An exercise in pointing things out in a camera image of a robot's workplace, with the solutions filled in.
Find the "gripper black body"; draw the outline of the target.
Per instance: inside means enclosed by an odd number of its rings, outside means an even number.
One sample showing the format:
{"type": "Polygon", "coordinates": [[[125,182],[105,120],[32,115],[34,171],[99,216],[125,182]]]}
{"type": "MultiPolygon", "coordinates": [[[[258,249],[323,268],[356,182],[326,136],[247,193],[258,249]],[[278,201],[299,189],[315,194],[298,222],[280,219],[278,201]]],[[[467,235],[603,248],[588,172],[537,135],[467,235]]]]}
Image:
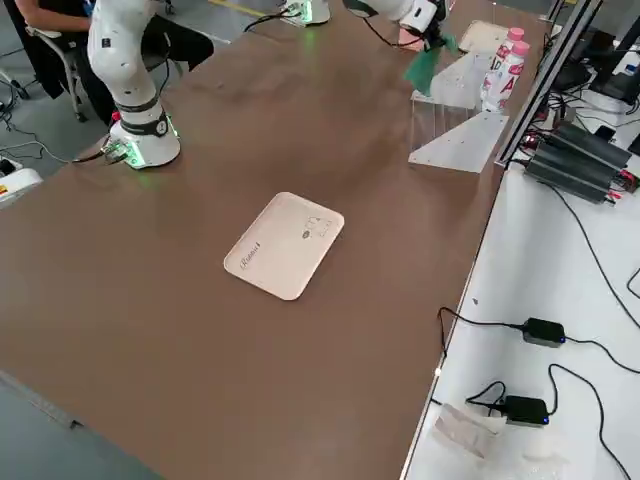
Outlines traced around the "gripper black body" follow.
{"type": "Polygon", "coordinates": [[[448,0],[429,0],[429,3],[435,7],[433,16],[429,22],[426,34],[429,38],[439,38],[441,34],[441,25],[449,16],[448,0]]]}

